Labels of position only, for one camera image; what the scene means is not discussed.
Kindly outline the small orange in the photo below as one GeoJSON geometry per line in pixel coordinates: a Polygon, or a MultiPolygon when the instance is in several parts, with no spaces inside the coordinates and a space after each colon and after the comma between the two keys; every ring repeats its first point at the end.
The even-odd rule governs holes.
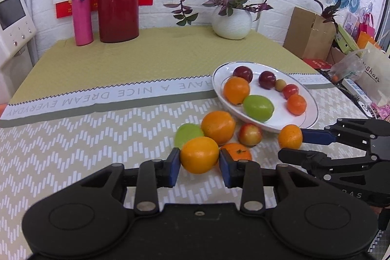
{"type": "Polygon", "coordinates": [[[193,174],[210,171],[219,158],[219,146],[210,137],[196,137],[189,140],[180,150],[183,168],[193,174]]]}
{"type": "Polygon", "coordinates": [[[278,135],[280,148],[299,149],[303,143],[302,130],[297,125],[286,125],[278,135]]]}

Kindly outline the red orange tangerine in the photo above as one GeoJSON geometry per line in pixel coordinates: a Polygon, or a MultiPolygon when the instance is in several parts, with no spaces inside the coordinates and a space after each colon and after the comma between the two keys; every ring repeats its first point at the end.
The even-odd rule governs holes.
{"type": "Polygon", "coordinates": [[[295,116],[303,114],[306,111],[306,108],[307,102],[305,98],[299,94],[293,94],[287,100],[287,109],[295,116]]]}

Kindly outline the green mango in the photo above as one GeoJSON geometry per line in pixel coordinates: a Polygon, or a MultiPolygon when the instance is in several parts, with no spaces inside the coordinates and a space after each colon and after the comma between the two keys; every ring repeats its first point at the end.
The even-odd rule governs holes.
{"type": "Polygon", "coordinates": [[[181,125],[174,138],[174,147],[182,148],[188,141],[196,138],[203,137],[204,133],[199,125],[193,123],[185,123],[181,125]]]}
{"type": "Polygon", "coordinates": [[[249,95],[243,101],[244,112],[256,121],[268,121],[274,113],[274,104],[265,96],[249,95]]]}

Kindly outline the small brown longan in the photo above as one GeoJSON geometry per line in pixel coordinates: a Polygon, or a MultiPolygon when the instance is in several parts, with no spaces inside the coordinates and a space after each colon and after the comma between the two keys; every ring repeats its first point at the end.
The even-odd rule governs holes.
{"type": "Polygon", "coordinates": [[[278,91],[278,92],[282,92],[283,89],[286,87],[286,81],[279,78],[276,80],[275,82],[275,89],[278,91]]]}

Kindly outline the dark red plum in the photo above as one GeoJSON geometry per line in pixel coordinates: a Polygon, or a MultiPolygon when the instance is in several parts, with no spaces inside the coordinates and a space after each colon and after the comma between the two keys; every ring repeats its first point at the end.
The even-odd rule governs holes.
{"type": "Polygon", "coordinates": [[[253,72],[250,68],[242,65],[235,68],[233,71],[233,76],[243,78],[248,83],[251,83],[253,79],[253,72]]]}
{"type": "Polygon", "coordinates": [[[273,89],[276,84],[275,74],[270,71],[263,71],[258,78],[258,84],[264,89],[273,89]]]}

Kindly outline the large orange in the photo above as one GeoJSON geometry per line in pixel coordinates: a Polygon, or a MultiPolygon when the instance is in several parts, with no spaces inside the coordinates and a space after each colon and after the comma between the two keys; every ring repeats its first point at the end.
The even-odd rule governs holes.
{"type": "Polygon", "coordinates": [[[249,83],[241,77],[229,77],[223,89],[225,99],[233,105],[240,105],[250,94],[249,83]]]}
{"type": "Polygon", "coordinates": [[[206,137],[213,139],[219,146],[233,137],[236,121],[225,111],[214,111],[204,116],[201,129],[206,137]]]}

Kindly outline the tangerine with stem centre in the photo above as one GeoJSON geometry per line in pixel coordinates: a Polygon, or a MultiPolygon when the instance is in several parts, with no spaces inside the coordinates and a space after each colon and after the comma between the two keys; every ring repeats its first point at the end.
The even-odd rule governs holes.
{"type": "Polygon", "coordinates": [[[220,147],[221,150],[226,150],[234,161],[252,160],[251,151],[240,143],[227,143],[220,147]]]}

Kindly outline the green mango front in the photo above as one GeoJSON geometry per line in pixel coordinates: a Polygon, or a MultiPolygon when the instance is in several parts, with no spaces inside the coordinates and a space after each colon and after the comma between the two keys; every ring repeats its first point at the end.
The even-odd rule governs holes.
{"type": "Polygon", "coordinates": [[[196,138],[203,137],[204,133],[199,125],[193,123],[185,123],[181,125],[174,138],[174,147],[182,148],[188,141],[196,138]]]}

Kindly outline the red yellow apple centre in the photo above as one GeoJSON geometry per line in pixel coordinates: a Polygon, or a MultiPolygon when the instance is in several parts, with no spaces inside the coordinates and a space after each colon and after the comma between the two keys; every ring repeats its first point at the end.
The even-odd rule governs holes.
{"type": "Polygon", "coordinates": [[[261,129],[251,123],[243,124],[238,132],[238,140],[245,146],[256,146],[262,139],[263,133],[261,129]]]}

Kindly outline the white oval plate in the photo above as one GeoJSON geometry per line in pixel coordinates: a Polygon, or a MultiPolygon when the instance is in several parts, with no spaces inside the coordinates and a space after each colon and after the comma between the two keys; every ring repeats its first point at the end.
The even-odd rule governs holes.
{"type": "Polygon", "coordinates": [[[302,129],[310,128],[317,122],[319,118],[319,109],[317,103],[308,89],[297,82],[297,80],[295,80],[293,77],[267,65],[246,61],[225,63],[214,71],[212,75],[212,85],[215,93],[217,94],[217,97],[219,98],[219,101],[228,112],[245,123],[252,123],[261,127],[265,131],[278,133],[283,127],[289,124],[297,125],[302,129]],[[274,106],[274,112],[268,121],[261,122],[250,117],[247,115],[242,105],[235,106],[225,98],[223,94],[224,86],[228,79],[233,75],[233,71],[239,66],[248,67],[253,72],[253,80],[249,85],[250,93],[264,96],[272,102],[274,106]],[[277,77],[277,79],[281,78],[282,80],[285,80],[286,83],[294,84],[299,88],[299,94],[303,96],[307,103],[306,111],[303,114],[296,116],[288,111],[287,100],[283,97],[283,93],[278,92],[275,89],[267,90],[260,87],[258,84],[258,78],[264,71],[270,71],[277,77]]]}

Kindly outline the large orange front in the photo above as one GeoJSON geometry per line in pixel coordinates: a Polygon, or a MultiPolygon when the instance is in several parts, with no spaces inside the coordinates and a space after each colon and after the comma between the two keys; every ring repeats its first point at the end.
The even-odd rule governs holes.
{"type": "Polygon", "coordinates": [[[225,111],[214,111],[204,116],[201,129],[206,137],[213,139],[219,146],[233,137],[236,121],[225,111]]]}

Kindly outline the red envelope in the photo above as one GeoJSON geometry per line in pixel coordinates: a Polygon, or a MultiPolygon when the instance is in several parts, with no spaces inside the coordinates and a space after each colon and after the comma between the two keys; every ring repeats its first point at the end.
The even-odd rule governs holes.
{"type": "Polygon", "coordinates": [[[303,59],[303,61],[313,69],[330,70],[332,65],[322,59],[303,59]]]}

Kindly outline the clear plastic bag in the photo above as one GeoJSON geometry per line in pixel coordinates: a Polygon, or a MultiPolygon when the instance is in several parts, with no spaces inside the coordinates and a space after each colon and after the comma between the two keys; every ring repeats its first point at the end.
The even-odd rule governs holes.
{"type": "Polygon", "coordinates": [[[351,51],[338,63],[334,64],[329,71],[331,82],[336,84],[345,78],[352,81],[358,80],[365,69],[364,55],[367,52],[366,49],[351,51]]]}

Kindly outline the white paper bag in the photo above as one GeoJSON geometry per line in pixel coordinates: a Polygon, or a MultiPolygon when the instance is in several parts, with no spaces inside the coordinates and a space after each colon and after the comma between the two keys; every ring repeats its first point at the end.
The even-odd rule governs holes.
{"type": "Polygon", "coordinates": [[[389,104],[389,56],[369,42],[363,51],[364,70],[356,83],[377,106],[389,104]]]}

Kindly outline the brown cardboard box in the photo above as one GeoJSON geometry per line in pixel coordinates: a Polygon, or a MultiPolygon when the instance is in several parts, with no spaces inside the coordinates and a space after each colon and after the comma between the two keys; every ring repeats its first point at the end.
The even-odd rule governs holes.
{"type": "Polygon", "coordinates": [[[325,60],[336,34],[333,22],[308,10],[295,7],[283,47],[300,59],[325,60]]]}

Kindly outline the orange gift bag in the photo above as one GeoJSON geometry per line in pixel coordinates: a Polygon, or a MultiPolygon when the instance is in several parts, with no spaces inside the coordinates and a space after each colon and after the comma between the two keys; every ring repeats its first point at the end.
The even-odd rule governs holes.
{"type": "Polygon", "coordinates": [[[359,34],[359,37],[358,37],[357,46],[358,46],[360,49],[364,49],[368,43],[374,45],[374,46],[375,46],[376,48],[378,48],[378,49],[381,49],[381,47],[380,47],[379,44],[373,39],[373,37],[371,37],[371,36],[370,36],[369,34],[367,34],[366,32],[361,32],[361,33],[359,34]]]}

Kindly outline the pink gift bag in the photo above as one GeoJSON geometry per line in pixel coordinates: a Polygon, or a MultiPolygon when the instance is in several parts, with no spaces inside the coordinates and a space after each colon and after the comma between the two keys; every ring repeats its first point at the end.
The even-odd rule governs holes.
{"type": "Polygon", "coordinates": [[[360,23],[358,28],[358,35],[360,35],[361,32],[365,32],[372,38],[375,37],[374,19],[371,13],[366,13],[364,15],[363,22],[360,23]]]}

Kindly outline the purple plant behind box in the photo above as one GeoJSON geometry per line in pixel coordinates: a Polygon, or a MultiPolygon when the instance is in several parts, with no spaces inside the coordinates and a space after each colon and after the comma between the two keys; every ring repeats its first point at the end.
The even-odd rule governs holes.
{"type": "Polygon", "coordinates": [[[335,17],[338,15],[337,12],[341,6],[341,0],[338,0],[334,5],[330,5],[327,7],[324,7],[324,5],[319,0],[314,0],[322,9],[322,13],[320,17],[322,17],[322,23],[330,23],[332,22],[335,27],[335,34],[338,34],[339,27],[338,23],[335,20],[335,17]]]}

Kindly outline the white ribbed plant pot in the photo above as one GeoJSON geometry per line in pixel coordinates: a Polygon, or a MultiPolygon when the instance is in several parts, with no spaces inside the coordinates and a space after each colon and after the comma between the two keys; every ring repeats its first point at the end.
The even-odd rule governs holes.
{"type": "Polygon", "coordinates": [[[219,7],[212,14],[212,28],[214,32],[225,39],[239,40],[245,38],[251,31],[253,17],[251,13],[234,9],[229,16],[220,16],[219,7]]]}

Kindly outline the red thermos jug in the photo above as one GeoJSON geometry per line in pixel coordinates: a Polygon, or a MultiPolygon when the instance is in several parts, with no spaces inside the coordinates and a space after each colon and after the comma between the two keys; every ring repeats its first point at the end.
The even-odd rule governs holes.
{"type": "Polygon", "coordinates": [[[98,0],[100,41],[126,42],[139,36],[138,0],[98,0]]]}

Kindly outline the purple green trailing plant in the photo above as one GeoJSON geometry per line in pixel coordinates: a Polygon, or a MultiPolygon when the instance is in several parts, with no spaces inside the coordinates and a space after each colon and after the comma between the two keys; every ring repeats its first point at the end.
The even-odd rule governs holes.
{"type": "MultiPolygon", "coordinates": [[[[172,9],[173,17],[177,20],[178,26],[191,25],[198,18],[198,13],[194,12],[191,6],[185,5],[186,0],[180,0],[178,3],[165,3],[163,6],[172,9]]],[[[255,21],[260,19],[263,11],[272,10],[273,7],[268,4],[268,0],[262,3],[252,3],[251,0],[207,0],[202,3],[203,7],[217,7],[217,14],[220,17],[231,17],[236,10],[243,10],[256,14],[255,21]]]]}

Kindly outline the white water dispenser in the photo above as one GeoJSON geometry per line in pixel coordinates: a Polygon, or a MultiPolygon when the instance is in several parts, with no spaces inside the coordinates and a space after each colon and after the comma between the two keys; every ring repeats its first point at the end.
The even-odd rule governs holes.
{"type": "Polygon", "coordinates": [[[25,0],[1,0],[1,67],[36,34],[25,0]]]}

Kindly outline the pink thermos bottle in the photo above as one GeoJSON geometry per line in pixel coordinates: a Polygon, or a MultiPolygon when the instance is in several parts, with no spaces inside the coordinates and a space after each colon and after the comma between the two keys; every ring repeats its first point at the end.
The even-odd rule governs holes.
{"type": "Polygon", "coordinates": [[[93,42],[90,0],[71,0],[73,28],[77,46],[93,42]]]}

